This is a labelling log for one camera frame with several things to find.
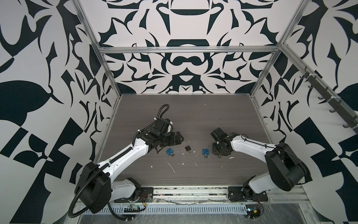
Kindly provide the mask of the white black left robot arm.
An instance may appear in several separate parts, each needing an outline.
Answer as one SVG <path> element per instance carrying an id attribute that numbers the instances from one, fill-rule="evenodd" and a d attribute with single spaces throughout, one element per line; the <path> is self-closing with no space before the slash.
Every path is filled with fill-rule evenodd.
<path id="1" fill-rule="evenodd" d="M 116 178 L 137 159 L 150 151 L 180 145 L 184 137 L 173 130 L 169 119 L 157 118 L 149 128 L 138 130 L 132 142 L 110 158 L 83 168 L 70 204 L 68 216 L 77 217 L 86 211 L 100 212 L 108 203 L 118 199 L 136 200 L 141 185 L 133 178 L 115 182 Z"/>

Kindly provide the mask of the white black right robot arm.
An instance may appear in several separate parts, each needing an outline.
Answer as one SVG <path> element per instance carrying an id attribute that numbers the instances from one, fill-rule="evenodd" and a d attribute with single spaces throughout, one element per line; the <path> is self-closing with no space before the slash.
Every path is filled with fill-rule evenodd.
<path id="1" fill-rule="evenodd" d="M 267 191 L 281 189 L 289 192 L 302 179 L 307 181 L 311 178 L 306 164 L 286 143 L 266 144 L 242 134 L 227 134 L 221 128 L 215 129 L 211 136 L 214 155 L 222 157 L 240 152 L 261 160 L 268 168 L 267 173 L 251 177 L 241 187 L 229 187 L 228 199 L 231 202 L 266 202 Z"/>

